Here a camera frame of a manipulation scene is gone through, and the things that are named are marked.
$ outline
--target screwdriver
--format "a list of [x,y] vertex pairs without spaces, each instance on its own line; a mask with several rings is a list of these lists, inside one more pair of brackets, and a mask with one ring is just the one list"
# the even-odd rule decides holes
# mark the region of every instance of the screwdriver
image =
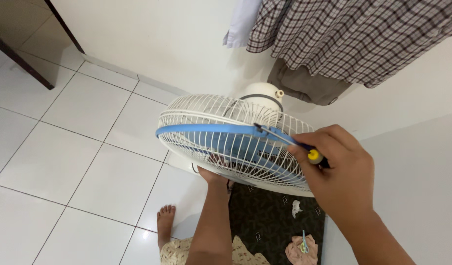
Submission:
[[290,141],[290,140],[284,138],[283,136],[280,136],[280,135],[276,134],[275,132],[265,128],[265,126],[262,126],[258,123],[254,123],[254,125],[257,127],[257,130],[259,130],[259,132],[265,131],[265,132],[275,136],[276,138],[280,139],[283,142],[286,142],[291,145],[298,145],[298,146],[305,148],[305,150],[308,152],[308,160],[313,165],[318,165],[318,166],[321,166],[322,168],[330,168],[327,158],[324,157],[323,154],[321,154],[321,152],[319,152],[316,147],[314,147],[312,145],[307,145],[305,143],[296,142],[293,140],[293,138],[291,138],[292,141]]

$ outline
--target pink cloth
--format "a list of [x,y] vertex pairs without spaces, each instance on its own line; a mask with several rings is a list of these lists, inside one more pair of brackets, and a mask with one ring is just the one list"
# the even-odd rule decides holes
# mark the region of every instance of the pink cloth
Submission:
[[294,236],[292,242],[285,249],[288,260],[293,265],[316,265],[317,264],[317,244],[311,235],[305,237],[309,252],[301,252],[300,245],[303,243],[303,237]]

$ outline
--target wooden door frame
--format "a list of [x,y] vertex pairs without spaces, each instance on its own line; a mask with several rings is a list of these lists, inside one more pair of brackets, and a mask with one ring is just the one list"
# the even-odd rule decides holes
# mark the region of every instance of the wooden door frame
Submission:
[[74,45],[76,46],[77,50],[79,50],[81,53],[85,54],[84,50],[82,49],[82,47],[80,46],[79,42],[77,41],[77,39],[74,37],[74,35],[72,34],[72,32],[70,32],[69,28],[67,27],[66,23],[64,22],[63,18],[59,15],[58,11],[56,10],[56,8],[54,7],[54,5],[51,3],[51,0],[45,0],[46,4],[48,5],[49,9],[51,9],[51,11],[53,12],[54,16],[57,18],[57,20],[59,21],[59,23],[61,24],[61,26],[63,26],[64,31],[67,33],[67,35],[69,36],[70,40],[72,40],[72,42],[74,43]]
[[0,39],[0,50],[5,53],[6,56],[10,57],[15,63],[21,66],[25,71],[27,71],[31,76],[38,80],[43,86],[49,90],[53,89],[54,86],[46,80],[42,75],[40,75],[33,67],[31,67],[25,60],[23,60],[20,55],[18,55],[10,46],[8,46],[2,39]]

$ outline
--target white shirt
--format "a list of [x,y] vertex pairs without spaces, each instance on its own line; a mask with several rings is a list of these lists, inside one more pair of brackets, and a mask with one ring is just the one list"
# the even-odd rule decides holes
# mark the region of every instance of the white shirt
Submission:
[[247,46],[261,3],[262,0],[237,0],[223,45],[228,48]]

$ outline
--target white tissue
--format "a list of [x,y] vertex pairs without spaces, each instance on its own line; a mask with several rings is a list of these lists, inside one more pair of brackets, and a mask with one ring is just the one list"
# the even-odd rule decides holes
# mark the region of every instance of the white tissue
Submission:
[[298,212],[302,212],[303,210],[300,209],[300,201],[294,200],[293,201],[293,208],[292,208],[292,215],[293,218],[296,219],[296,214]]

